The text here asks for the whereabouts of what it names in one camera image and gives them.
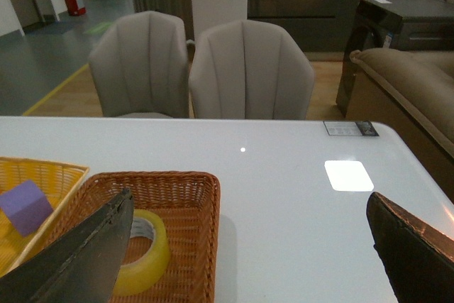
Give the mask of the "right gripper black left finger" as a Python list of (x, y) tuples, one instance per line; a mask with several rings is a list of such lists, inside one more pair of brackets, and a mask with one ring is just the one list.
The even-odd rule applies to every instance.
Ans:
[(107, 302), (126, 254), (133, 195), (123, 189), (1, 278), (2, 302)]

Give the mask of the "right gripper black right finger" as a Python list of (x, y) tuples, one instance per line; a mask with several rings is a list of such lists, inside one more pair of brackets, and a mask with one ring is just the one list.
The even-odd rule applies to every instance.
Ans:
[(373, 192), (366, 217), (398, 302), (453, 301), (453, 239)]

